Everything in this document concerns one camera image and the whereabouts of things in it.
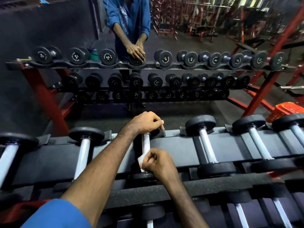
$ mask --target forearm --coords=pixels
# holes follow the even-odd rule
[[[147,40],[147,34],[142,33],[139,37],[139,39],[136,42],[136,45],[144,45],[145,41]]]
[[[177,208],[183,227],[209,228],[178,177],[164,186]]]
[[[115,180],[118,168],[136,133],[128,126],[95,157],[63,194],[95,227],[103,211]]]
[[[124,46],[127,46],[128,44],[131,43],[130,40],[125,35],[125,33],[124,33],[123,29],[121,28],[120,24],[115,23],[114,27],[113,27],[113,31],[119,37],[119,39],[124,44]]]

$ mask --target black wall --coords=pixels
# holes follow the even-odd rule
[[[88,0],[64,0],[51,5],[0,12],[0,131],[39,136],[48,119],[19,71],[8,71],[5,62],[27,58],[35,46],[54,45],[66,56],[75,46],[95,41]],[[43,70],[48,86],[60,78]]]

